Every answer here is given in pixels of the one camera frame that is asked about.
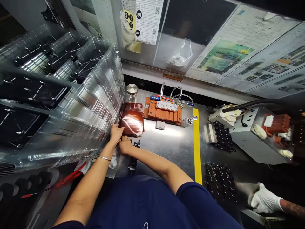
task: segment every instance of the red tool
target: red tool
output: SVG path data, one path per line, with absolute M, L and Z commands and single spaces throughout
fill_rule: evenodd
M 26 195 L 23 195 L 21 198 L 27 198 L 27 197 L 30 197 L 32 195 L 35 195 L 35 194 L 39 194 L 39 193 L 42 193 L 42 192 L 45 192 L 45 191 L 48 191 L 52 188 L 56 188 L 56 189 L 59 189 L 63 186 L 66 186 L 68 183 L 70 183 L 71 181 L 73 181 L 75 178 L 79 177 L 82 172 L 80 171 L 85 165 L 87 164 L 87 162 L 84 162 L 83 165 L 81 167 L 79 167 L 77 170 L 75 170 L 73 173 L 71 173 L 70 175 L 68 175 L 67 177 L 61 179 L 56 185 L 52 186 L 52 187 L 49 187 L 43 191 L 40 191 L 40 192 L 36 192 L 36 193 L 31 193 L 31 194 L 26 194 Z

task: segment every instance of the shirt sleeve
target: shirt sleeve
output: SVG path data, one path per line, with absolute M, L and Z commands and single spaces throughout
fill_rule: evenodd
M 189 210 L 200 228 L 243 227 L 213 199 L 208 190 L 195 182 L 180 186 L 176 196 Z
M 85 229 L 85 226 L 79 221 L 67 221 L 52 227 L 51 229 Z

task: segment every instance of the qr code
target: qr code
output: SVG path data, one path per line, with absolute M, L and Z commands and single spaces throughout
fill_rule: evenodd
M 160 13 L 160 7 L 156 7 L 156 14 Z

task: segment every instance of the person's hand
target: person's hand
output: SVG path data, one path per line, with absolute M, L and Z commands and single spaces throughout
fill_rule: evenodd
M 125 129 L 125 127 L 119 128 L 118 126 L 118 124 L 113 124 L 110 130 L 110 141 L 115 142 L 115 144 L 119 142 Z
M 251 201 L 253 211 L 257 213 L 273 213 L 275 211 L 283 211 L 280 206 L 282 198 L 276 196 L 265 188 L 263 183 L 260 183 L 260 189 L 254 194 Z
M 122 140 L 119 142 L 119 146 L 122 154 L 128 154 L 133 148 L 130 138 L 127 136 L 122 136 Z

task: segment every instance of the black cable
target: black cable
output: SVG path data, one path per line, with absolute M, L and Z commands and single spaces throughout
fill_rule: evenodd
M 213 108 L 209 108 L 209 106 L 206 106 L 206 111 L 209 112 L 210 114 L 215 113 L 215 111 L 213 110 Z
M 248 125 L 247 125 L 247 124 L 245 124 L 245 123 L 243 123 L 244 116 L 245 116 L 245 115 L 243 115 L 243 116 L 241 117 L 241 125 L 242 125 L 243 127 L 247 127 Z
M 247 102 L 247 103 L 235 106 L 235 107 L 230 107 L 230 108 L 223 109 L 222 112 L 225 113 L 225 112 L 229 112 L 229 111 L 240 110 L 240 109 L 243 109 L 243 108 L 246 108 L 246 107 L 249 107 L 249 106 L 253 106 L 253 105 L 256 105 L 256 104 L 260 104 L 260 103 L 275 103 L 275 104 L 283 105 L 284 108 L 288 111 L 288 113 L 291 116 L 293 116 L 294 118 L 300 118 L 301 117 L 301 114 L 298 112 L 297 108 L 295 108 L 295 107 L 291 106 L 290 104 L 287 104 L 287 103 L 285 103 L 281 100 L 277 100 L 277 99 L 254 100 L 254 101 Z

